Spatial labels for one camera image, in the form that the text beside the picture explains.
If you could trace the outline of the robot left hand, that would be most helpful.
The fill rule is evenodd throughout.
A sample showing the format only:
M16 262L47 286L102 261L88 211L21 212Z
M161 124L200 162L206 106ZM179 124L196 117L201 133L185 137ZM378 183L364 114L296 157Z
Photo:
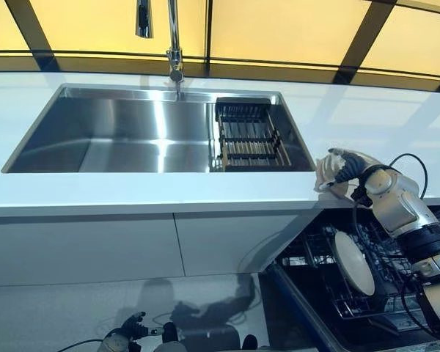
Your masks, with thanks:
M130 339L140 340L145 337L161 336L164 333L162 327L146 327L142 324L146 312L137 312L130 316L120 327L119 333Z

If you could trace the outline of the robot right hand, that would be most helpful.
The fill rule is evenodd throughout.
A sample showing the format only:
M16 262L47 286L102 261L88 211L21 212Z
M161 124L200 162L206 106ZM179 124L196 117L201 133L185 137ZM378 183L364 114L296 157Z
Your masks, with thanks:
M331 148L316 163L316 191L325 191L337 184L359 178L372 165L380 164L367 154L355 150Z

